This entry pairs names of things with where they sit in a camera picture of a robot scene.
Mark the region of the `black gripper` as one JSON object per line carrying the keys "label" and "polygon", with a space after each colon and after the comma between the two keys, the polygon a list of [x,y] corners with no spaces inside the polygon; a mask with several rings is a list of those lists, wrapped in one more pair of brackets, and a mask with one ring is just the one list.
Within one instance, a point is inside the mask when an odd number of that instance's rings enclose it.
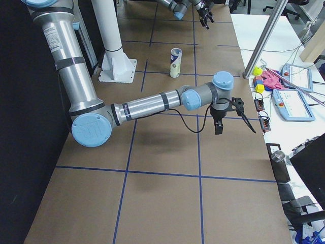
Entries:
{"label": "black gripper", "polygon": [[222,119],[226,116],[227,111],[224,110],[217,110],[210,107],[210,114],[214,119],[215,122],[215,134],[222,134],[223,133],[223,123]]}
{"label": "black gripper", "polygon": [[211,23],[214,22],[213,20],[213,14],[208,10],[205,2],[197,2],[196,3],[196,10],[199,15],[199,20],[205,29],[209,29],[208,26],[208,20],[210,20]]}

